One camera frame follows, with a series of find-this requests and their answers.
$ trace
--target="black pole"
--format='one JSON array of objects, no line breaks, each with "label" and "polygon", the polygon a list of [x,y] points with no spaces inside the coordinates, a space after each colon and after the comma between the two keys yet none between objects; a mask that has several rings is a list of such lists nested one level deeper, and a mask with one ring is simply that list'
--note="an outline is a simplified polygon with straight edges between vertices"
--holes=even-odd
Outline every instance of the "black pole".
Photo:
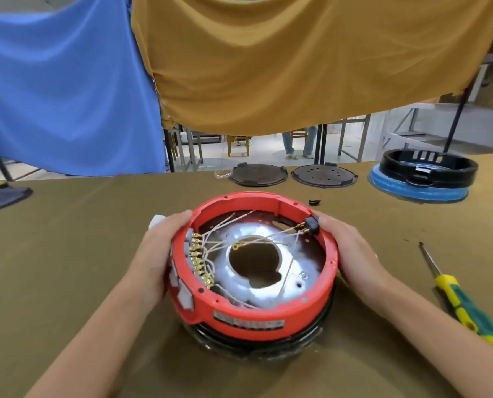
[{"label": "black pole", "polygon": [[175,161],[173,159],[173,151],[171,149],[171,139],[169,138],[169,131],[163,129],[163,136],[165,138],[165,149],[167,150],[167,157],[169,158],[169,170],[171,173],[175,172]]},{"label": "black pole", "polygon": [[318,164],[318,159],[320,157],[320,143],[322,142],[322,125],[318,124],[316,129],[316,148],[314,151],[314,164]]},{"label": "black pole", "polygon": [[328,138],[328,125],[322,124],[322,147],[320,149],[320,164],[324,164],[326,138]]},{"label": "black pole", "polygon": [[447,140],[445,141],[444,145],[444,150],[443,152],[449,152],[449,147],[451,146],[451,142],[453,141],[453,135],[455,135],[455,131],[457,130],[457,125],[458,121],[460,120],[460,115],[462,114],[462,110],[464,109],[464,105],[468,101],[469,94],[471,93],[471,90],[473,89],[473,85],[475,85],[475,79],[477,76],[474,76],[473,79],[471,80],[470,84],[466,89],[464,89],[464,92],[462,93],[462,98],[460,99],[460,103],[458,104],[457,107],[457,112],[455,113],[455,118],[453,119],[453,123],[451,123],[451,129],[449,130],[449,135],[447,136]]},{"label": "black pole", "polygon": [[0,171],[3,173],[3,176],[6,181],[14,181],[14,179],[11,176],[11,173],[9,173],[9,170],[7,169],[7,166],[3,163],[3,159],[0,157]]}]

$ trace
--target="mustard yellow cloth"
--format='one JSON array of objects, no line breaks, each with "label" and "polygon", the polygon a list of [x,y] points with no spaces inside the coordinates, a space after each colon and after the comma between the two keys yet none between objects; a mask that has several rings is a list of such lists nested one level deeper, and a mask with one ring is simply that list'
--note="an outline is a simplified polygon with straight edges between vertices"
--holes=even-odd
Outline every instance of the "mustard yellow cloth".
[{"label": "mustard yellow cloth", "polygon": [[264,135],[466,86],[493,0],[133,0],[163,126]]}]

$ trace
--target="perforated black lid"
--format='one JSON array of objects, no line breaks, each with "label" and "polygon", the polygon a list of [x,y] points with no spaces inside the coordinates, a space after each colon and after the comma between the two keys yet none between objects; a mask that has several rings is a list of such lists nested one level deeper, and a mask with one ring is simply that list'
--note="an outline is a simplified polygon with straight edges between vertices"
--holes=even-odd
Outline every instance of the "perforated black lid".
[{"label": "perforated black lid", "polygon": [[228,178],[245,187],[268,187],[284,182],[287,177],[287,169],[283,166],[243,162],[232,169]]},{"label": "perforated black lid", "polygon": [[356,174],[338,167],[336,163],[300,166],[291,175],[300,183],[322,188],[346,187],[357,181]]}]

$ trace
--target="forearm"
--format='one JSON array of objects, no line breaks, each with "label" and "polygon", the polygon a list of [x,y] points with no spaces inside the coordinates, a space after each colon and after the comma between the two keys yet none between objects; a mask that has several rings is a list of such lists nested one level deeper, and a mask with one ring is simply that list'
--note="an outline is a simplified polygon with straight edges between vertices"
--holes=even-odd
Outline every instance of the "forearm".
[{"label": "forearm", "polygon": [[120,282],[25,398],[105,397],[148,314]]},{"label": "forearm", "polygon": [[493,398],[493,346],[392,280],[383,314],[466,398]]}]

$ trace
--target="brown table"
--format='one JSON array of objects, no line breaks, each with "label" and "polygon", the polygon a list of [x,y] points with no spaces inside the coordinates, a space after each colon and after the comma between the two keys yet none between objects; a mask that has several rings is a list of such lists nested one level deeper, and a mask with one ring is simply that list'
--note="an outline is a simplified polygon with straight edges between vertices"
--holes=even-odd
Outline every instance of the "brown table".
[{"label": "brown table", "polygon": [[[270,188],[358,227],[384,266],[437,304],[418,249],[493,317],[493,155],[468,198],[416,204],[366,180],[373,163],[344,164],[354,186],[322,190],[293,179]],[[28,200],[0,211],[0,398],[19,397],[83,326],[113,285],[156,213],[195,207],[245,188],[212,172],[22,182]],[[130,398],[450,397],[449,384],[389,324],[338,283],[324,333],[283,362],[229,360],[183,331],[169,301],[137,340],[118,383]]]}]

